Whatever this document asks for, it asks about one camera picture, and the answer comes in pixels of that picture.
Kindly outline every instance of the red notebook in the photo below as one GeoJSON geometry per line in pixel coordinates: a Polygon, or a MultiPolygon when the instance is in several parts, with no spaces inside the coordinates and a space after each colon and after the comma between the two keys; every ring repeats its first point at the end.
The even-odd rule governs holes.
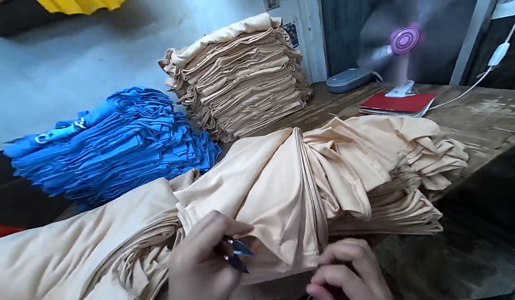
{"type": "Polygon", "coordinates": [[[395,98],[377,93],[359,106],[359,112],[376,115],[423,116],[432,102],[435,94],[416,94],[413,96],[395,98]]]}

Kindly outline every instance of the stack of blue t-shirts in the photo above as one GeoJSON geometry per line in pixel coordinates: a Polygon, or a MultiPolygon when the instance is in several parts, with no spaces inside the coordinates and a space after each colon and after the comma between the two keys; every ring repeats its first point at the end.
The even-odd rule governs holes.
{"type": "Polygon", "coordinates": [[[15,175],[91,209],[160,177],[208,171],[221,149],[197,133],[164,93],[132,87],[79,119],[6,147],[15,175]]]}

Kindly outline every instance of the red fabric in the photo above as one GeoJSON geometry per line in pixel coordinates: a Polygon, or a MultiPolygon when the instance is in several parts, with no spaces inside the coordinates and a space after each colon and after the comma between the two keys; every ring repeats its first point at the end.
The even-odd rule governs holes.
{"type": "Polygon", "coordinates": [[[0,238],[2,236],[10,235],[12,233],[23,231],[23,230],[26,230],[26,229],[24,229],[24,228],[16,228],[16,227],[11,227],[11,226],[6,226],[6,225],[1,225],[0,224],[0,238]]]}

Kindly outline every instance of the folded shirt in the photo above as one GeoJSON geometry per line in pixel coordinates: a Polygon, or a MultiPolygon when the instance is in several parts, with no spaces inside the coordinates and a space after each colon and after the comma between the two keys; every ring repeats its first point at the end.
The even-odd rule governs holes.
{"type": "Polygon", "coordinates": [[[45,143],[28,136],[8,146],[15,175],[51,196],[64,193],[91,209],[159,177],[214,166],[220,148],[205,131],[195,132],[172,101],[154,89],[132,87],[113,94],[45,143]]]}
{"type": "Polygon", "coordinates": [[[306,106],[311,89],[281,19],[262,13],[168,49],[166,84],[214,140],[246,137],[306,106]]]}
{"type": "Polygon", "coordinates": [[[413,165],[465,166],[462,146],[428,119],[376,115],[243,138],[202,176],[160,178],[0,238],[0,299],[153,299],[168,279],[170,249],[211,210],[255,226],[242,238],[254,253],[242,257],[243,285],[316,268],[329,235],[432,234],[441,213],[421,188],[444,175],[413,165]]]}

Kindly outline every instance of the gray case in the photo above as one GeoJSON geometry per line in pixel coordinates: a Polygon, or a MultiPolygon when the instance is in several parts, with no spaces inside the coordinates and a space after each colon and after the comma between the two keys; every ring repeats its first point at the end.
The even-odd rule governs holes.
{"type": "Polygon", "coordinates": [[[334,75],[326,81],[328,91],[334,94],[346,93],[358,86],[368,83],[372,79],[372,73],[360,69],[348,69],[334,75]]]}

